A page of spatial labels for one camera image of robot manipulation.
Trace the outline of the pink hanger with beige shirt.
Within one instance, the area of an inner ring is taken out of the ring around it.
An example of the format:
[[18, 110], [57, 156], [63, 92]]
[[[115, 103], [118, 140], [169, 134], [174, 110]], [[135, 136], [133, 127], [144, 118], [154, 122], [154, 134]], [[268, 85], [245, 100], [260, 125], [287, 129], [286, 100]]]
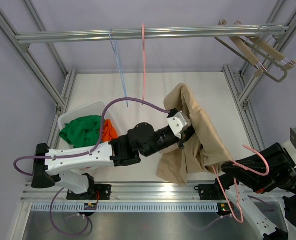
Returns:
[[235, 187], [236, 197], [237, 197], [235, 205], [237, 206], [237, 208], [239, 209], [239, 212], [241, 214], [240, 219], [238, 219], [236, 217], [236, 214], [235, 214], [235, 212], [234, 212], [234, 210], [232, 208], [232, 203], [231, 203], [232, 201], [229, 200], [228, 193], [226, 193], [227, 190], [224, 188], [223, 182], [219, 177], [217, 169], [214, 167], [214, 165], [212, 165], [212, 169], [213, 169], [213, 172], [215, 174], [216, 180], [217, 180], [217, 182], [219, 184], [221, 192], [223, 193], [224, 199], [227, 201], [227, 204], [228, 204], [228, 207], [229, 207], [229, 209], [231, 211], [232, 217], [240, 224], [242, 224], [244, 222], [244, 215], [243, 215], [243, 209], [242, 209], [241, 204], [240, 204], [241, 197], [240, 197], [239, 187], [238, 187], [238, 183], [237, 183], [237, 181], [240, 181], [240, 180], [238, 179], [238, 177], [240, 177], [244, 173], [252, 173], [252, 174], [255, 174], [255, 175], [260, 176], [260, 177], [266, 177], [270, 173], [269, 163], [260, 152], [258, 152], [257, 150], [253, 149], [252, 147], [250, 147], [250, 146], [248, 146], [246, 144], [243, 144], [242, 147], [249, 150], [249, 151], [251, 151], [252, 153], [254, 153], [262, 161], [263, 165], [265, 166], [265, 172], [257, 171], [257, 170], [255, 170], [253, 168], [250, 168], [250, 167], [248, 167], [246, 165], [243, 165], [240, 162], [237, 162], [236, 160], [231, 160], [230, 161], [230, 163], [232, 163], [232, 166], [235, 167], [235, 170], [234, 170], [233, 173], [229, 173], [229, 172], [224, 171], [224, 173], [228, 174], [229, 177], [233, 178], [233, 185]]

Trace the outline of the light blue wire hanger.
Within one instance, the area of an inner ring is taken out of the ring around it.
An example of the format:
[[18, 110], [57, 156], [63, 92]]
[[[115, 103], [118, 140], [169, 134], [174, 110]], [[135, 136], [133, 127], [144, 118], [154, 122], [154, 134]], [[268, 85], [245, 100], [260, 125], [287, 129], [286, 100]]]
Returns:
[[128, 94], [127, 94], [127, 87], [126, 87], [126, 82], [125, 82], [125, 77], [124, 77], [124, 71], [122, 68], [122, 63], [121, 63], [121, 58], [120, 58], [119, 42], [117, 40], [114, 40], [114, 38], [112, 36], [112, 29], [111, 28], [109, 28], [109, 30], [108, 30], [108, 36], [109, 36], [109, 41], [110, 41], [112, 50], [113, 50], [115, 58], [116, 58], [116, 64], [117, 64], [117, 68], [118, 68], [118, 72], [119, 72], [119, 76], [120, 76], [120, 80], [121, 80], [121, 85], [122, 85], [124, 97], [127, 98]]

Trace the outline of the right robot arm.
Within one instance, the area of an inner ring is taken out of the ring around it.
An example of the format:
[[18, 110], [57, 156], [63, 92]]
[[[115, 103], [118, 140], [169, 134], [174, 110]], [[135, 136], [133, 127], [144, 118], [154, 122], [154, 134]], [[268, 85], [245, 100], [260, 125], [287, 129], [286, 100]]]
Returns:
[[[214, 193], [235, 205], [259, 240], [290, 240], [296, 236], [296, 143], [275, 143], [253, 156], [225, 162], [217, 176]], [[293, 233], [283, 230], [253, 202], [267, 200], [278, 207]]]

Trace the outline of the green t shirt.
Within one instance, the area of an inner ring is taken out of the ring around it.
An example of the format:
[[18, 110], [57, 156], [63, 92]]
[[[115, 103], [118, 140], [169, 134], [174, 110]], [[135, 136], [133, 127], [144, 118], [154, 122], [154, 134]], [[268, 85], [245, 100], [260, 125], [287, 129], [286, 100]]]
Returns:
[[102, 117], [89, 115], [66, 123], [59, 136], [73, 148], [94, 146], [100, 138]]

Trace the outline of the orange t shirt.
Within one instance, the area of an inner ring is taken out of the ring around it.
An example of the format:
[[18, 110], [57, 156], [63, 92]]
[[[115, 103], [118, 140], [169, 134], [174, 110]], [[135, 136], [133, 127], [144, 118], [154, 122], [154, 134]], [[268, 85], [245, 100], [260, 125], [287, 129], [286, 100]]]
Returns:
[[[99, 115], [86, 116], [82, 122], [83, 142], [81, 147], [94, 146], [99, 140], [102, 117]], [[103, 123], [103, 133], [101, 142], [109, 142], [117, 139], [118, 134], [110, 119], [105, 119]]]

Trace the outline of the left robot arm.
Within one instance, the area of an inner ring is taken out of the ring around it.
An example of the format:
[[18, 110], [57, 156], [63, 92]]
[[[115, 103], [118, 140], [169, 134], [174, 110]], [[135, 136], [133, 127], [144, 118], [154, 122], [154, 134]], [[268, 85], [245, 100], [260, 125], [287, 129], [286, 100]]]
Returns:
[[141, 156], [149, 157], [171, 146], [182, 148], [194, 134], [192, 126], [176, 136], [170, 126], [155, 131], [152, 125], [143, 122], [130, 129], [126, 135], [101, 143], [98, 147], [57, 150], [39, 144], [31, 186], [34, 189], [57, 186], [89, 200], [96, 192], [94, 178], [88, 173], [76, 173], [75, 170], [139, 164]]

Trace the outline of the beige t shirt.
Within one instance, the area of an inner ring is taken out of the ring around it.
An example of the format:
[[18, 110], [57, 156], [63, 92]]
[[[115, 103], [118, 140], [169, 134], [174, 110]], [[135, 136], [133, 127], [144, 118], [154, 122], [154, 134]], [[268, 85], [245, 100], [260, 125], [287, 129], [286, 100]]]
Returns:
[[185, 185], [188, 176], [221, 171], [225, 162], [233, 157], [224, 145], [208, 113], [196, 100], [193, 92], [184, 84], [178, 84], [164, 99], [167, 110], [182, 111], [195, 130], [183, 148], [171, 146], [161, 151], [156, 176], [164, 181]]

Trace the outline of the pink hanger with green shirt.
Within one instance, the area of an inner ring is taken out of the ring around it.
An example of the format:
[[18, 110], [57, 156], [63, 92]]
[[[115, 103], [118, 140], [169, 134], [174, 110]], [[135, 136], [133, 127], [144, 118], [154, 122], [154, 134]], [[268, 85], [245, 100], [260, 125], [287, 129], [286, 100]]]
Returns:
[[146, 39], [145, 39], [145, 24], [141, 25], [141, 39], [142, 39], [142, 62], [143, 62], [143, 89], [142, 89], [142, 100], [146, 98], [147, 88], [147, 67], [146, 67]]

